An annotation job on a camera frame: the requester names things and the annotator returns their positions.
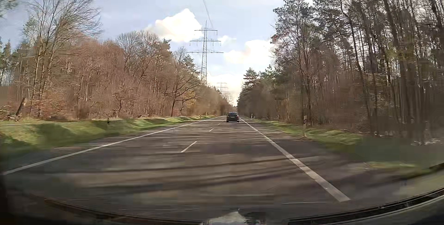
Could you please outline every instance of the transmission tower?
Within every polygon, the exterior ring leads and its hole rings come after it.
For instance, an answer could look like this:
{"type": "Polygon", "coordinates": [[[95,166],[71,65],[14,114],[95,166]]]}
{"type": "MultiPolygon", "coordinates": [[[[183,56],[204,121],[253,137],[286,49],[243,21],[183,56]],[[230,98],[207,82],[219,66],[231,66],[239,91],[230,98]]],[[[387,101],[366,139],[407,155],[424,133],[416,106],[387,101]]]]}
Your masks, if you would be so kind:
{"type": "Polygon", "coordinates": [[[225,82],[218,82],[218,84],[220,84],[220,86],[218,87],[219,88],[219,92],[221,92],[221,95],[223,97],[223,93],[226,92],[223,89],[224,88],[228,88],[228,87],[227,86],[222,86],[222,84],[226,84],[225,82]]]}
{"type": "Polygon", "coordinates": [[[207,44],[208,42],[213,43],[213,42],[220,42],[219,40],[215,40],[215,39],[211,39],[208,38],[208,32],[210,31],[217,31],[215,29],[209,28],[207,27],[207,22],[205,21],[205,27],[203,29],[198,29],[195,31],[202,31],[203,32],[203,38],[199,38],[196,40],[191,40],[193,42],[202,42],[203,43],[203,47],[201,51],[191,51],[188,53],[194,53],[194,54],[202,54],[202,65],[200,68],[200,79],[202,80],[202,83],[207,85],[207,54],[221,54],[223,52],[218,52],[218,51],[214,51],[214,50],[208,50],[207,48],[207,44]]]}

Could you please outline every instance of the cloud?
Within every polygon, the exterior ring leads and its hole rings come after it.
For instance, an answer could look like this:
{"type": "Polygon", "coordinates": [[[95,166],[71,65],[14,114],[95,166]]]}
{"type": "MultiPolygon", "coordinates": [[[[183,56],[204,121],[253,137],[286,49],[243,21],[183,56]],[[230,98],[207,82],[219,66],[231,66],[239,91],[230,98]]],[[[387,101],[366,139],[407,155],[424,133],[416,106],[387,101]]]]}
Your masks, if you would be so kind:
{"type": "Polygon", "coordinates": [[[231,50],[225,53],[225,59],[235,64],[268,65],[271,61],[270,41],[250,40],[245,42],[243,51],[231,50]]]}
{"type": "Polygon", "coordinates": [[[145,30],[153,32],[161,39],[188,42],[203,36],[201,31],[195,31],[201,27],[202,25],[196,20],[194,14],[186,8],[174,16],[156,20],[154,25],[149,25],[145,30]]]}
{"type": "Polygon", "coordinates": [[[235,42],[237,39],[236,38],[232,38],[228,35],[224,35],[221,38],[219,38],[219,40],[221,41],[222,45],[223,44],[230,44],[231,42],[235,42]]]}
{"type": "Polygon", "coordinates": [[[237,98],[239,97],[239,94],[242,90],[242,81],[243,81],[243,75],[232,75],[232,74],[220,74],[212,76],[210,73],[207,74],[207,81],[208,85],[215,86],[218,88],[220,84],[219,82],[224,82],[223,86],[226,86],[228,88],[225,88],[225,91],[229,92],[231,94],[231,103],[233,106],[237,105],[237,98]]]}

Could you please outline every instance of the road marker post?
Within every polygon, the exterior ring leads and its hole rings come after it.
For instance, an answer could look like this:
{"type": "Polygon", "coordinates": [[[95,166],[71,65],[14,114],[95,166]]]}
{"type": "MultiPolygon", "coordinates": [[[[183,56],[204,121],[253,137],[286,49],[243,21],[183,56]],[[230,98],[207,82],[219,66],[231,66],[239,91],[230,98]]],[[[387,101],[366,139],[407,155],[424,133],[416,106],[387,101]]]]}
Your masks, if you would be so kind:
{"type": "Polygon", "coordinates": [[[307,116],[304,116],[304,130],[303,130],[303,136],[307,137],[307,135],[305,134],[305,129],[307,128],[307,116]]]}

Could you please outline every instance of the grass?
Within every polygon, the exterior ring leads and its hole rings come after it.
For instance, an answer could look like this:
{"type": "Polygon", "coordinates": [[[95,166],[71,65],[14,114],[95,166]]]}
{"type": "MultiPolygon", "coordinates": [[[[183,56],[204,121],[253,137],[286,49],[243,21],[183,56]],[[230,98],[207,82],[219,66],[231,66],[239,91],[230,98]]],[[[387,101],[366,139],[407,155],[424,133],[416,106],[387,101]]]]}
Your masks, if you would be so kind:
{"type": "MultiPolygon", "coordinates": [[[[258,120],[292,136],[302,136],[303,126],[258,120]]],[[[444,146],[412,145],[407,139],[372,137],[341,130],[309,127],[306,136],[314,143],[343,153],[352,160],[366,162],[374,169],[401,170],[403,177],[411,178],[443,170],[444,146]]]]}
{"type": "Polygon", "coordinates": [[[1,154],[11,158],[35,150],[68,146],[91,140],[128,134],[136,131],[166,126],[201,117],[175,117],[151,119],[91,120],[78,122],[44,122],[24,119],[20,122],[0,124],[30,123],[25,125],[0,126],[1,154]]]}

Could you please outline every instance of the forest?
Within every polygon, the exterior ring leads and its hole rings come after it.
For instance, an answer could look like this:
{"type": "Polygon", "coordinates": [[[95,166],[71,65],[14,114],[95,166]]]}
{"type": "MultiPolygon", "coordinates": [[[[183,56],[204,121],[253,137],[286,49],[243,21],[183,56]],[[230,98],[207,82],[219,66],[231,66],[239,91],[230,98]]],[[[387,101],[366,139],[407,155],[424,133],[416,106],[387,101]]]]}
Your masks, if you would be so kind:
{"type": "MultiPolygon", "coordinates": [[[[0,115],[38,119],[225,114],[184,47],[146,30],[102,34],[95,0],[32,0],[17,48],[0,49],[0,115]]],[[[0,0],[0,13],[15,0],[0,0]]]]}
{"type": "Polygon", "coordinates": [[[443,0],[284,0],[240,114],[422,143],[443,136],[443,0]]]}

